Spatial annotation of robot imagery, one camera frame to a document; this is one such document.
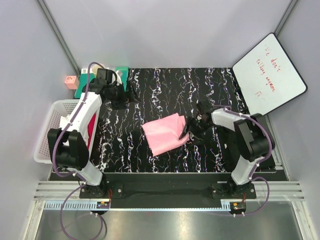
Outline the pink t shirt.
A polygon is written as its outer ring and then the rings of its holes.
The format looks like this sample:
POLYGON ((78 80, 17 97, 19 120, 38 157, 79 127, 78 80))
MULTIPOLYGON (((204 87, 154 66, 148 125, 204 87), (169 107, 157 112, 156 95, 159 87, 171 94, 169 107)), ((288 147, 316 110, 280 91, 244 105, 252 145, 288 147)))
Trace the pink t shirt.
POLYGON ((180 139, 185 125, 185 116, 180 116, 178 113, 143 124, 142 129, 152 155, 159 156, 189 141, 188 133, 180 139))

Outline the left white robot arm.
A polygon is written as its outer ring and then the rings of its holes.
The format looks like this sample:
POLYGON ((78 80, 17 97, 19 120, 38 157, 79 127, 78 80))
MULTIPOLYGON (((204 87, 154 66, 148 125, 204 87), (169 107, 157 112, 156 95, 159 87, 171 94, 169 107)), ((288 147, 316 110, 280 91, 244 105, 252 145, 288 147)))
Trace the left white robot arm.
POLYGON ((78 176, 84 188, 97 198, 108 193, 106 177, 90 161, 101 105, 110 102, 112 110, 123 110, 129 103, 140 102, 131 82, 123 82, 121 76, 119 70, 99 66, 95 77, 88 79, 82 88, 71 114, 47 133, 53 167, 65 168, 78 176))

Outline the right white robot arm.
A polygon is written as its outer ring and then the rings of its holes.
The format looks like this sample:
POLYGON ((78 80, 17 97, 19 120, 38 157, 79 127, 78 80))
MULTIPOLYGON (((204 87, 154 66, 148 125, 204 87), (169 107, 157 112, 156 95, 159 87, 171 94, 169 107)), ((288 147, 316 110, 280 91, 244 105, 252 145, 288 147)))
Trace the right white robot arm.
POLYGON ((202 144, 208 129, 216 128, 224 136, 226 165, 231 173, 226 183, 213 186, 212 192, 220 196, 239 198, 253 182, 256 169, 268 160, 275 141, 260 113, 248 115, 232 111, 228 105, 212 105, 200 101, 196 116, 186 118, 180 139, 192 135, 192 145, 202 144))

